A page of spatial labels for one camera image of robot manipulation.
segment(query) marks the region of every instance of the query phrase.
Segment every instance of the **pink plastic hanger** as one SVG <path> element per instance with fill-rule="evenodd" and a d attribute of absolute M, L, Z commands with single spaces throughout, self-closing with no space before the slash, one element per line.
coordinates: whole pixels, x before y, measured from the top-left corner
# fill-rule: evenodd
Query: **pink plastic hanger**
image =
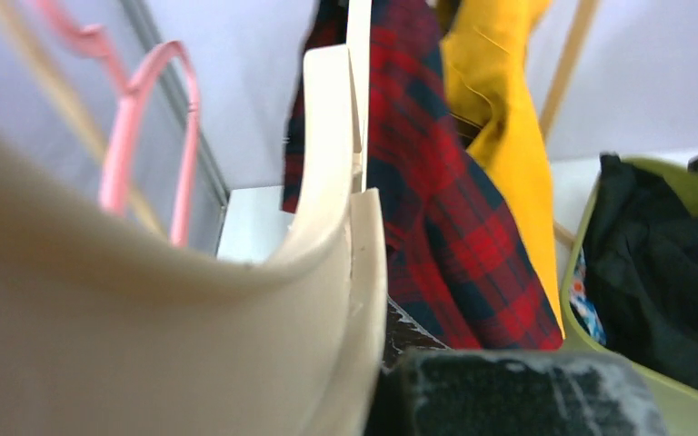
<path fill-rule="evenodd" d="M 188 88 L 188 115 L 170 241 L 174 245 L 185 246 L 199 140 L 199 86 L 185 47 L 178 41 L 155 46 L 127 80 L 124 64 L 101 25 L 79 27 L 55 0 L 34 0 L 34 4 L 53 30 L 72 49 L 80 55 L 100 59 L 105 64 L 119 95 L 119 109 L 105 154 L 98 196 L 101 207 L 110 213 L 125 213 L 135 143 L 154 84 L 173 58 L 177 58 L 183 65 Z"/>

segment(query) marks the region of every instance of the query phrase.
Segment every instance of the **red and navy plaid fabric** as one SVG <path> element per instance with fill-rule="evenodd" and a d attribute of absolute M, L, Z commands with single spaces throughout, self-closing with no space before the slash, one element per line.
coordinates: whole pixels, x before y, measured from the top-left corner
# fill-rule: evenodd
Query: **red and navy plaid fabric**
<path fill-rule="evenodd" d="M 323 0 L 306 48 L 345 41 L 346 9 Z M 389 294 L 454 348 L 556 349 L 561 333 L 514 218 L 466 154 L 444 99 L 440 30 L 424 0 L 374 0 L 368 186 L 379 189 Z M 296 98 L 284 209 L 304 163 Z"/>

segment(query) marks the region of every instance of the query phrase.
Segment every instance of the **yellow shirt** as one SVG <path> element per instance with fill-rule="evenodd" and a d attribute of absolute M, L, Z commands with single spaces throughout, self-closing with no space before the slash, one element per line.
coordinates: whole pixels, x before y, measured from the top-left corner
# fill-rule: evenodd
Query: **yellow shirt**
<path fill-rule="evenodd" d="M 462 0 L 442 41 L 445 94 L 457 120 L 481 128 L 467 148 L 504 196 L 558 324 L 553 180 L 524 77 L 528 37 L 550 0 Z M 440 0 L 441 23 L 450 22 Z"/>

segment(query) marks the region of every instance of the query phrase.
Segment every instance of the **white wall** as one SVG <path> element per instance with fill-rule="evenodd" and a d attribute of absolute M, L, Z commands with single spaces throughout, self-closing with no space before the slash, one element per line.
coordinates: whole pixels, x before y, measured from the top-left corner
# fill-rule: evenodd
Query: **white wall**
<path fill-rule="evenodd" d="M 188 47 L 202 129 L 230 189 L 282 184 L 285 124 L 315 0 L 147 0 L 164 40 Z"/>
<path fill-rule="evenodd" d="M 15 3 L 24 5 L 27 2 Z M 131 69 L 144 57 L 145 52 L 117 0 L 64 0 L 63 4 L 79 23 L 105 25 Z M 42 22 L 31 8 L 24 10 L 45 45 L 51 48 L 52 55 L 76 85 L 96 121 L 105 132 L 110 132 L 116 100 L 103 68 L 94 60 L 71 54 L 46 31 L 46 26 L 40 24 Z M 1 35 L 0 135 L 59 180 L 71 184 L 91 200 L 96 198 L 99 166 L 48 103 Z M 135 182 L 164 223 L 171 221 L 182 148 L 183 131 L 157 87 L 145 114 L 133 173 Z M 220 228 L 220 205 L 208 189 L 201 171 L 201 168 L 197 169 L 190 244 L 214 254 Z"/>
<path fill-rule="evenodd" d="M 578 0 L 553 0 L 526 65 L 541 109 Z M 548 138 L 551 159 L 698 147 L 698 1 L 603 0 Z"/>

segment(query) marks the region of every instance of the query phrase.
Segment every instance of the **green plastic bin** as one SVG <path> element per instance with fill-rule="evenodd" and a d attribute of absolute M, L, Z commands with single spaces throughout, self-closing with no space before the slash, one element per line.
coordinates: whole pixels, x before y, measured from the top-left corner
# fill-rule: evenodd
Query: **green plastic bin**
<path fill-rule="evenodd" d="M 689 173 L 685 168 L 665 161 L 647 158 L 623 158 L 624 162 L 634 164 L 646 171 L 661 175 L 664 180 L 675 190 L 681 201 L 694 216 L 698 216 L 698 174 Z M 573 270 L 576 266 L 576 253 L 582 249 L 584 234 L 593 214 L 597 196 L 597 184 L 590 194 L 590 199 L 584 208 L 582 222 L 573 243 L 571 259 L 566 266 L 565 276 L 561 287 L 561 307 L 563 310 L 563 328 L 566 339 L 562 350 L 570 351 L 596 351 L 610 352 L 579 325 L 574 318 L 571 304 L 569 303 L 569 289 L 573 279 Z M 638 363 L 633 364 L 641 373 L 646 384 L 652 390 L 654 399 L 663 412 L 668 430 L 673 436 L 698 436 L 698 391 L 681 384 L 659 372 L 652 371 Z"/>

